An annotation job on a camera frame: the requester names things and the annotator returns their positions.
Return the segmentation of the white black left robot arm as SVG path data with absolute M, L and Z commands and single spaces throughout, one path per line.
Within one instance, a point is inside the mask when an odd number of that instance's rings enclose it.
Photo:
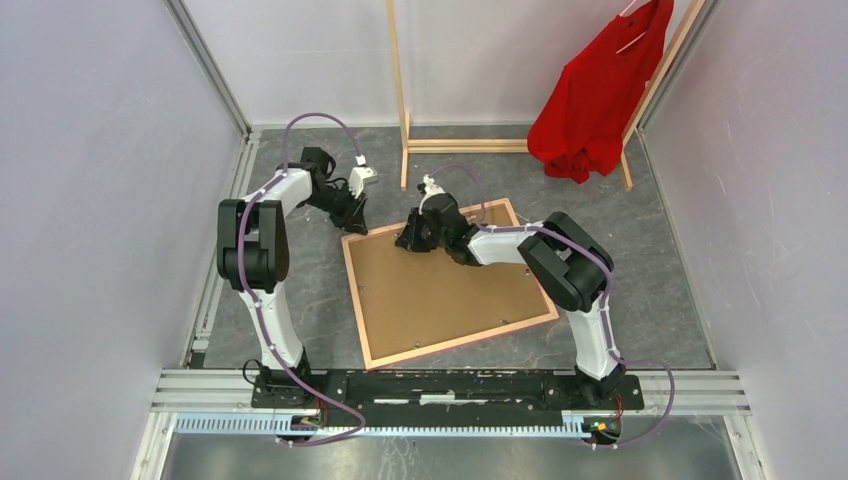
M 306 147 L 299 161 L 279 166 L 253 193 L 218 205 L 217 271 L 247 306 L 260 342 L 258 373 L 250 382 L 259 401 L 297 408 L 314 397 L 307 354 L 285 293 L 291 262 L 285 218 L 311 206 L 339 230 L 367 234 L 364 190 L 377 173 L 363 154 L 355 161 L 349 176 L 337 177 L 329 153 Z

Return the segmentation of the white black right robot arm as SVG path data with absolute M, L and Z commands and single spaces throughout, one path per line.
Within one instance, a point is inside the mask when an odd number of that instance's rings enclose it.
M 457 264 L 525 266 L 563 310 L 576 346 L 580 400 L 602 408 L 618 393 L 626 367 L 610 322 L 611 256 L 567 214 L 519 226 L 471 223 L 455 198 L 438 193 L 410 210 L 397 247 L 415 253 L 442 249 Z

